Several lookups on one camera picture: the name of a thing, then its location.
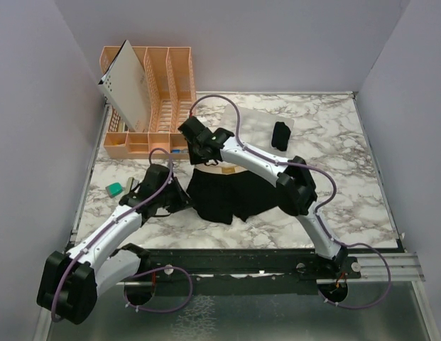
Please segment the black white boxer briefs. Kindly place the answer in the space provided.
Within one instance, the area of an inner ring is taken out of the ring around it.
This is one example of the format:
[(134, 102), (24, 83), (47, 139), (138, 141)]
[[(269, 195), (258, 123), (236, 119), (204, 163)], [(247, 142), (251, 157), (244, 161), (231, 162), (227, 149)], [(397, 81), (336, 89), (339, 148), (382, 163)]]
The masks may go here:
[(287, 151), (291, 130), (283, 121), (277, 121), (273, 127), (271, 146), (279, 151)]

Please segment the black garment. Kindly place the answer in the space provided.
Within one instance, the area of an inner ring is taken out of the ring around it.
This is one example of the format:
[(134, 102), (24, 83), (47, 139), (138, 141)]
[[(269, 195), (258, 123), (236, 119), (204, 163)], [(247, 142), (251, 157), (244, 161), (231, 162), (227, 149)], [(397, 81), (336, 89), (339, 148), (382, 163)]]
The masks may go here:
[(245, 222), (277, 206), (275, 187), (250, 171), (220, 175), (195, 169), (186, 192), (209, 222), (231, 224), (233, 217)]

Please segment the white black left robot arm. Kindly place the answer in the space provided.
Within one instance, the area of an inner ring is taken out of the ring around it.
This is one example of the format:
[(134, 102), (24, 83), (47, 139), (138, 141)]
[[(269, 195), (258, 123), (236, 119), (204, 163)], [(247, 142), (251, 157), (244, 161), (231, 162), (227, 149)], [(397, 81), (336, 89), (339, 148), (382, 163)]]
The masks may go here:
[(152, 164), (137, 190), (124, 195), (109, 218), (77, 246), (54, 251), (43, 268), (36, 303), (54, 320), (84, 322), (98, 297), (120, 280), (142, 280), (150, 264), (138, 247), (121, 243), (159, 209), (169, 213), (190, 207), (190, 199), (173, 175), (171, 165)]

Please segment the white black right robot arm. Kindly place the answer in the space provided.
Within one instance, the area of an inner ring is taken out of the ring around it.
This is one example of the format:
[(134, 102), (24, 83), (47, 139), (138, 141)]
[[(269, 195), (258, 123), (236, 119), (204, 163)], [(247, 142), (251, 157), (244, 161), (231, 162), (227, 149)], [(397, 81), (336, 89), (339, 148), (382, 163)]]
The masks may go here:
[(245, 144), (233, 132), (218, 128), (212, 132), (196, 117), (190, 117), (178, 128), (187, 141), (193, 165), (208, 161), (224, 161), (263, 178), (276, 188), (277, 206), (295, 217), (315, 246), (320, 272), (334, 278), (342, 273), (347, 251), (337, 241), (320, 212), (314, 170), (302, 158), (288, 160)]

